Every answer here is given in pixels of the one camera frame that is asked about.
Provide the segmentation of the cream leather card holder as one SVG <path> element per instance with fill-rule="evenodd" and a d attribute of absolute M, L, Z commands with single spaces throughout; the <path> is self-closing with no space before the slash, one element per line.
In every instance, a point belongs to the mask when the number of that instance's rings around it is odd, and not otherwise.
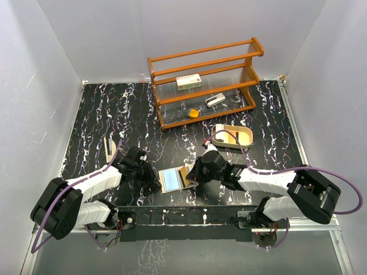
<path fill-rule="evenodd" d="M 190 166 L 191 170 L 194 166 L 194 164 L 189 164 L 186 166 Z M 174 168 L 168 168 L 165 170 L 160 170 L 158 172 L 159 174 L 159 181 L 162 185 L 161 190 L 162 193 L 169 193 L 169 192 L 173 192 L 173 191 L 180 191 L 180 190 L 185 190 L 185 189 L 189 189 L 189 188 L 193 188 L 198 186 L 198 183 L 196 182 L 191 182 L 191 184 L 184 188 L 182 186 L 181 180 L 179 178 L 178 175 L 178 169 L 181 168 L 182 166 L 179 167 L 174 167 Z"/>

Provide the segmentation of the credit card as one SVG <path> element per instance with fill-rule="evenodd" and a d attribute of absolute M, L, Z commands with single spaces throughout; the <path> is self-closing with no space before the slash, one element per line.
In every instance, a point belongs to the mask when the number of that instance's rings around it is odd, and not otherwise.
<path fill-rule="evenodd" d="M 190 166 L 182 166 L 178 169 L 178 175 L 184 188 L 191 184 L 191 181 L 186 178 L 189 175 L 190 170 Z"/>

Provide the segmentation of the stack of cards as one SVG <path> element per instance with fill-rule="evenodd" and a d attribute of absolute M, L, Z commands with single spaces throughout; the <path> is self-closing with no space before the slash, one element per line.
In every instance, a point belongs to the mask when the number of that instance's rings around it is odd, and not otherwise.
<path fill-rule="evenodd" d="M 223 124 L 216 124 L 216 126 L 215 126 L 216 134 L 214 136 L 214 139 L 217 142 L 223 143 L 225 141 L 226 132 L 221 132 L 221 130 L 224 130 L 224 125 Z"/>

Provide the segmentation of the beige oval tray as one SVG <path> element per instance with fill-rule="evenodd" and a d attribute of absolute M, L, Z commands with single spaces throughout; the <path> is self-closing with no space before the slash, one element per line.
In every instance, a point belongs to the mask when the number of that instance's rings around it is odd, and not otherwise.
<path fill-rule="evenodd" d="M 216 124 L 212 134 L 212 143 L 218 147 L 239 149 L 240 144 L 243 149 L 247 149 L 253 142 L 252 131 L 243 126 Z"/>

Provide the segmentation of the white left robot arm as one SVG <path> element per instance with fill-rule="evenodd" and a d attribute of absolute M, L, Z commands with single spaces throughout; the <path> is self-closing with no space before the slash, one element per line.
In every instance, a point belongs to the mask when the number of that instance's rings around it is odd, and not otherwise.
<path fill-rule="evenodd" d="M 118 225 L 118 208 L 104 199 L 90 200 L 122 183 L 134 183 L 139 189 L 161 188 L 146 151 L 137 146 L 130 147 L 126 154 L 115 151 L 111 161 L 99 170 L 70 180 L 52 179 L 30 219 L 55 239 L 63 239 L 72 229 L 92 223 L 113 229 Z"/>

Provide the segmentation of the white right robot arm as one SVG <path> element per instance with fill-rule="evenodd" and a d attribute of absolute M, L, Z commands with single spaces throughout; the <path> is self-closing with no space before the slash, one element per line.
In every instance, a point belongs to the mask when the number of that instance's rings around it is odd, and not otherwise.
<path fill-rule="evenodd" d="M 280 172 L 256 170 L 244 164 L 225 160 L 210 144 L 196 159 L 186 180 L 204 184 L 212 180 L 234 191 L 264 191 L 276 197 L 265 197 L 253 212 L 239 221 L 251 226 L 269 227 L 281 219 L 306 217 L 327 225 L 341 195 L 341 189 L 311 167 Z"/>

